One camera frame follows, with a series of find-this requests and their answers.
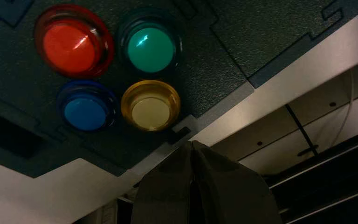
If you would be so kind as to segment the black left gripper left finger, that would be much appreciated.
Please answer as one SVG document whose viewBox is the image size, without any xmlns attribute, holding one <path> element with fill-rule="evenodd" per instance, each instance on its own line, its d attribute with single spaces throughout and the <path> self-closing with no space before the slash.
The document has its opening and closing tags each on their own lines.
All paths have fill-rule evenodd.
<svg viewBox="0 0 358 224">
<path fill-rule="evenodd" d="M 140 181 L 133 205 L 133 224 L 186 224 L 189 222 L 193 181 L 191 142 L 175 150 Z"/>
</svg>

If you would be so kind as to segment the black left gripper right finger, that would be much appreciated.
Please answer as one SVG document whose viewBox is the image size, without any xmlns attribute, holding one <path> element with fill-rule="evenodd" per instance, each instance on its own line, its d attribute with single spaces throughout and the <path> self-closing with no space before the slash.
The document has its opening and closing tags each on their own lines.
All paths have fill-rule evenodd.
<svg viewBox="0 0 358 224">
<path fill-rule="evenodd" d="M 268 185 L 255 171 L 194 141 L 193 173 L 207 224 L 281 224 Z"/>
</svg>

